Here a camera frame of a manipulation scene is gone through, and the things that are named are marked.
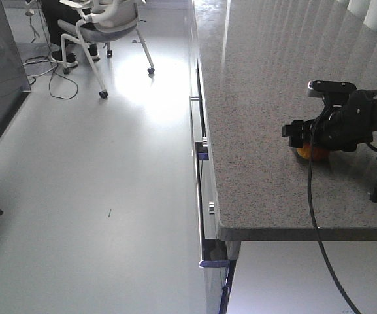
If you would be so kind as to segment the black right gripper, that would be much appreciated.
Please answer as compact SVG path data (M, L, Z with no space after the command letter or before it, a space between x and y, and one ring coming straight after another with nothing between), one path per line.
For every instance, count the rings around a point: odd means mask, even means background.
M294 120L282 127L289 146L302 148L305 143L328 151L353 152L360 143L373 141L372 110L374 90L352 92L343 106L317 119Z

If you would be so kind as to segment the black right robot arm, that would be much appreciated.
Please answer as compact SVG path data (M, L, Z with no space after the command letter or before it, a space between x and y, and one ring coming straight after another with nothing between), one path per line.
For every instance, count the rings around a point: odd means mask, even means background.
M360 143L371 143L377 132L377 90L356 90L346 96L322 96L321 114L312 120L294 120L282 127L289 146L305 143L329 151L353 152Z

